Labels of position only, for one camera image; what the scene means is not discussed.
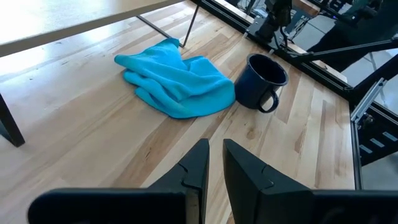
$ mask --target navy blue mug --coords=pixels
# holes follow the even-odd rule
[[[261,54],[248,55],[247,64],[235,82],[236,100],[247,108],[270,113],[279,104],[276,91],[288,80],[285,70],[271,58]],[[271,97],[274,103],[264,110],[262,105]]]

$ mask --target wood grain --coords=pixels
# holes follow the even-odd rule
[[[0,8],[0,57],[182,0],[15,0]]]
[[[181,2],[145,17],[183,40],[194,10]],[[130,18],[0,58],[0,91],[26,140],[15,148],[0,138],[0,223],[25,223],[31,201],[56,187],[147,187],[200,138],[210,140],[207,223],[233,223],[225,138],[308,187],[354,188],[347,101],[273,56],[291,80],[275,113],[235,103],[201,118],[168,118],[134,95],[113,62],[163,39]],[[181,49],[184,58],[206,55],[232,80],[254,52],[267,54],[202,9]]]

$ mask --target cloth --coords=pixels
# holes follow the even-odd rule
[[[169,38],[136,55],[117,55],[124,79],[136,95],[173,118],[205,116],[235,101],[234,84],[211,62],[197,56],[182,60],[179,41]]]

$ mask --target table leg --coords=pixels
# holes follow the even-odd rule
[[[19,147],[25,143],[17,124],[10,113],[6,102],[0,94],[0,134],[10,141],[15,147]]]
[[[184,43],[183,44],[180,43],[180,47],[185,47],[185,45],[187,44],[187,40],[188,40],[189,34],[191,33],[192,25],[193,25],[193,22],[195,21],[195,18],[197,16],[197,14],[198,14],[198,11],[199,11],[199,5],[197,5],[197,8],[195,9],[195,12],[193,13],[191,24],[189,25],[188,32],[187,32],[187,35],[185,36]],[[145,22],[148,26],[152,27],[154,30],[156,30],[157,32],[159,32],[163,36],[165,36],[167,38],[172,38],[172,36],[168,35],[168,33],[164,32],[161,28],[157,27],[155,24],[151,23],[150,21],[148,21],[147,19],[143,18],[142,16],[137,16],[137,18],[139,20],[141,20],[142,22]]]

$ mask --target wire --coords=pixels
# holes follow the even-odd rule
[[[304,19],[304,20],[302,20],[302,22],[295,28],[295,34],[294,34],[293,37],[290,38],[290,39],[296,38],[296,36],[298,36],[298,35],[301,33],[301,31],[303,31],[304,26],[307,25],[307,23],[309,22],[309,20],[310,20],[310,19]]]
[[[287,45],[287,35],[286,35],[285,32],[282,30],[282,27],[279,27],[279,31],[280,31],[280,33],[282,34],[282,36],[284,36],[285,48],[287,48],[287,47],[288,47],[288,45]]]
[[[296,52],[288,52],[288,46],[287,46],[287,36],[286,36],[286,34],[285,33],[283,33],[283,30],[282,30],[282,28],[280,28],[280,32],[282,33],[282,35],[284,36],[284,40],[285,40],[285,47],[284,48],[282,48],[282,47],[280,47],[279,46],[279,44],[278,44],[278,38],[276,38],[276,34],[275,34],[275,32],[274,32],[274,40],[275,40],[275,44],[276,44],[276,47],[278,48],[278,50],[283,50],[284,52],[286,52],[286,53],[288,53],[289,55],[294,55],[294,56],[299,56],[299,55],[301,55],[301,54],[298,54],[298,53],[296,53]]]

